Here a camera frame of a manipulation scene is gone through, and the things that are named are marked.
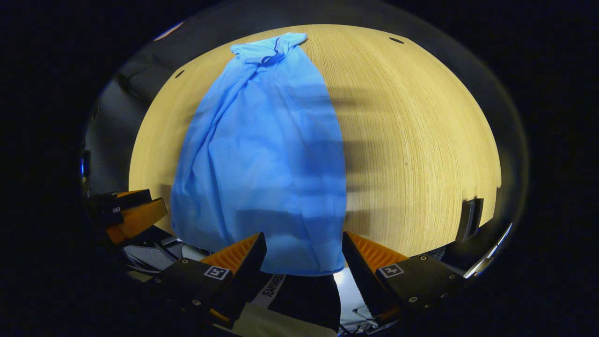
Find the black bracket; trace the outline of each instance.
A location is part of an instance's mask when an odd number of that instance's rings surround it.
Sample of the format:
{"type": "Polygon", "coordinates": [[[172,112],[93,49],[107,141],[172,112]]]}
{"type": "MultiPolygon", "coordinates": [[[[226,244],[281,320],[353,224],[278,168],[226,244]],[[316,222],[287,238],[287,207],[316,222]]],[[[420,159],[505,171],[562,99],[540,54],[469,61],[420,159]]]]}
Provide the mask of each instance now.
{"type": "Polygon", "coordinates": [[[474,198],[462,203],[462,216],[459,220],[457,242],[464,242],[476,235],[483,213],[483,199],[474,198]]]}
{"type": "Polygon", "coordinates": [[[407,312],[430,309],[465,283],[461,275],[428,254],[381,267],[376,276],[407,312]]]}
{"type": "Polygon", "coordinates": [[[241,315],[243,307],[249,299],[248,284],[256,277],[256,273],[262,267],[266,256],[266,239],[264,233],[260,233],[256,242],[247,253],[241,263],[235,277],[226,286],[226,291],[219,301],[214,304],[214,309],[231,320],[237,320],[241,315]]]}
{"type": "Polygon", "coordinates": [[[117,192],[93,195],[86,200],[90,213],[98,225],[106,229],[124,221],[121,211],[152,201],[149,189],[129,193],[118,197],[117,192]]]}
{"type": "Polygon", "coordinates": [[[341,250],[370,314],[376,317],[396,307],[397,304],[393,298],[389,296],[382,287],[381,282],[370,271],[366,261],[362,258],[362,254],[345,232],[343,233],[341,250]]]}
{"type": "Polygon", "coordinates": [[[143,287],[165,306],[197,319],[209,317],[210,308],[232,278],[229,269],[184,258],[145,282],[143,287]]]}

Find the blue cloth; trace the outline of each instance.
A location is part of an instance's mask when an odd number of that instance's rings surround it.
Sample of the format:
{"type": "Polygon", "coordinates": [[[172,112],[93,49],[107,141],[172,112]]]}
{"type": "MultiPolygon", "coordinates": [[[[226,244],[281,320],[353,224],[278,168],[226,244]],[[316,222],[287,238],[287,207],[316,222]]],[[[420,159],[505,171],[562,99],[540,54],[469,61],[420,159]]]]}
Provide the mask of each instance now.
{"type": "Polygon", "coordinates": [[[231,47],[183,143],[171,194],[182,241],[218,251],[263,231],[262,271],[343,269],[341,130],[324,79],[287,33],[231,47]]]}

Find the black background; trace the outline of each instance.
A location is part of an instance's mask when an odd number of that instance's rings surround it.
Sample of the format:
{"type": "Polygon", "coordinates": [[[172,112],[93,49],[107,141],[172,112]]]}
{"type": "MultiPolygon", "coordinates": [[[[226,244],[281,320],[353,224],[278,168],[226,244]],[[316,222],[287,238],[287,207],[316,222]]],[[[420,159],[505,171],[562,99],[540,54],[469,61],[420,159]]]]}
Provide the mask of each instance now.
{"type": "MultiPolygon", "coordinates": [[[[400,3],[494,71],[521,113],[532,159],[527,210],[510,245],[423,333],[580,335],[596,325],[592,93],[599,88],[592,51],[599,17],[592,3],[400,3]]],[[[151,309],[132,309],[135,297],[110,272],[110,256],[81,227],[78,147],[92,103],[116,68],[206,5],[2,5],[5,144],[17,165],[5,176],[1,314],[13,333],[167,325],[151,309]]]]}

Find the light wood surface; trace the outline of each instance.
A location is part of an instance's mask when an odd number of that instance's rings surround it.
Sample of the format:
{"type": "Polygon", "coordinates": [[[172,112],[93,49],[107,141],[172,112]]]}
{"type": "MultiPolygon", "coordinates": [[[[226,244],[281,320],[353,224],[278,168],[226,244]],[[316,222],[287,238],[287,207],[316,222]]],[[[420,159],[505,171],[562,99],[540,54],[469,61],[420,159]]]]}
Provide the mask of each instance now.
{"type": "MultiPolygon", "coordinates": [[[[204,94],[233,58],[231,45],[286,32],[308,34],[301,48],[325,79],[341,126],[345,230],[412,256],[455,240],[463,200],[484,198],[481,224],[492,218],[501,186],[499,156],[469,91],[412,41],[342,25],[294,26],[251,35],[177,70],[141,124],[129,189],[149,188],[170,210],[187,128],[204,94]]],[[[157,226],[173,232],[170,216],[157,226]]]]}
{"type": "Polygon", "coordinates": [[[279,314],[260,306],[246,303],[233,329],[218,324],[215,327],[241,337],[336,337],[337,332],[329,328],[308,323],[279,314]]]}

